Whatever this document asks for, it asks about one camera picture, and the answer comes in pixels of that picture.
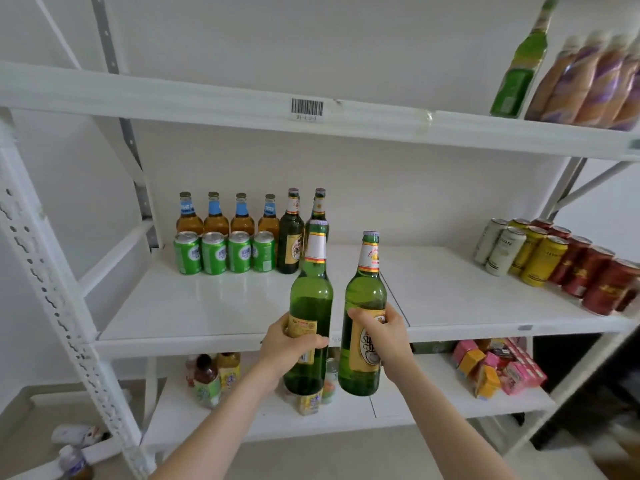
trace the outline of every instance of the forearm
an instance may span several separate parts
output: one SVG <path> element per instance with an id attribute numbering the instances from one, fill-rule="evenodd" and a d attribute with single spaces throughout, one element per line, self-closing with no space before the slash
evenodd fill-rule
<path id="1" fill-rule="evenodd" d="M 268 390 L 266 382 L 259 365 L 252 368 L 151 479 L 224 478 Z"/>
<path id="2" fill-rule="evenodd" d="M 420 432 L 445 480 L 516 479 L 502 457 L 460 415 L 411 359 L 395 373 Z"/>

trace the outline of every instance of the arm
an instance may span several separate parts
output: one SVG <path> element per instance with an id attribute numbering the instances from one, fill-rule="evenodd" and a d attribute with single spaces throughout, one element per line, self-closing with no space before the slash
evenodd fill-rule
<path id="1" fill-rule="evenodd" d="M 361 323 L 382 358 L 393 381 L 415 419 L 445 480 L 514 480 L 517 477 L 502 457 L 462 417 L 416 363 L 404 320 L 387 305 L 387 323 L 379 323 L 359 309 L 349 310 Z"/>
<path id="2" fill-rule="evenodd" d="M 284 334 L 289 313 L 269 327 L 260 359 L 199 427 L 158 468 L 150 480 L 222 479 L 249 430 L 261 400 L 309 349 L 329 345 L 320 335 L 291 339 Z"/>

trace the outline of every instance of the green bottle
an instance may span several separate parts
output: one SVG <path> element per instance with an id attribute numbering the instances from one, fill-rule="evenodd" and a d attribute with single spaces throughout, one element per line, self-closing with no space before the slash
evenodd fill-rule
<path id="1" fill-rule="evenodd" d="M 309 222 L 311 222 L 311 220 L 313 219 L 321 220 L 321 221 L 326 220 L 326 213 L 324 211 L 325 195 L 326 195 L 325 189 L 320 189 L 320 188 L 316 189 L 316 196 L 314 197 L 314 208 L 311 211 L 311 218 L 309 218 L 309 220 L 305 224 L 305 244 L 302 247 L 303 249 L 302 258 L 304 258 L 304 255 L 305 255 L 304 252 L 307 249 L 307 236 L 309 235 Z M 326 239 L 327 241 L 329 240 L 329 224 L 326 225 Z"/>
<path id="2" fill-rule="evenodd" d="M 545 58 L 549 21 L 557 3 L 558 0 L 545 0 L 533 30 L 518 46 L 491 106 L 492 116 L 517 118 L 520 114 L 533 78 Z"/>
<path id="3" fill-rule="evenodd" d="M 338 368 L 340 386 L 353 395 L 372 395 L 380 382 L 380 357 L 366 330 L 349 318 L 350 308 L 363 308 L 385 322 L 387 289 L 380 279 L 377 232 L 364 231 L 356 275 L 344 292 L 342 348 Z"/>
<path id="4" fill-rule="evenodd" d="M 289 336 L 307 333 L 329 336 L 333 287 L 326 275 L 326 221 L 309 222 L 307 255 L 302 272 L 291 286 Z M 313 349 L 298 359 L 284 374 L 284 385 L 293 394 L 316 394 L 324 386 L 324 371 L 329 347 Z"/>
<path id="5" fill-rule="evenodd" d="M 300 192 L 289 189 L 287 211 L 280 219 L 278 236 L 278 257 L 276 266 L 281 273 L 292 274 L 298 270 L 305 222 L 300 218 Z"/>

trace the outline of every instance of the hand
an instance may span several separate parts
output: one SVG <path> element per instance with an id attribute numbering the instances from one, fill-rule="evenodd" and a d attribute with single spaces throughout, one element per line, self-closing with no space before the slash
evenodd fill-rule
<path id="1" fill-rule="evenodd" d="M 382 359 L 387 377 L 396 382 L 400 372 L 414 361 L 404 318 L 389 304 L 385 313 L 386 323 L 380 323 L 364 313 L 361 308 L 350 308 L 347 314 L 368 332 L 376 352 Z"/>
<path id="2" fill-rule="evenodd" d="M 311 349 L 323 349 L 329 345 L 329 337 L 312 334 L 292 339 L 285 334 L 289 325 L 289 312 L 272 323 L 262 341 L 257 367 L 269 376 L 269 390 L 274 391 L 280 378 Z"/>

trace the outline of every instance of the green can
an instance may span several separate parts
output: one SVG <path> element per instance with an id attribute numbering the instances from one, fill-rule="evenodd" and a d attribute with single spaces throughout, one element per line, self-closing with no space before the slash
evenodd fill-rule
<path id="1" fill-rule="evenodd" d="M 234 273 L 246 273 L 251 268 L 251 240 L 248 232 L 233 231 L 228 244 L 229 269 Z"/>
<path id="2" fill-rule="evenodd" d="M 227 270 L 227 243 L 219 232 L 202 236 L 202 267 L 207 274 L 222 274 Z"/>
<path id="3" fill-rule="evenodd" d="M 179 232 L 173 240 L 175 263 L 182 274 L 198 274 L 202 270 L 200 236 L 195 232 Z"/>
<path id="4" fill-rule="evenodd" d="M 253 268 L 265 273 L 276 266 L 276 245 L 273 234 L 260 231 L 253 238 Z"/>

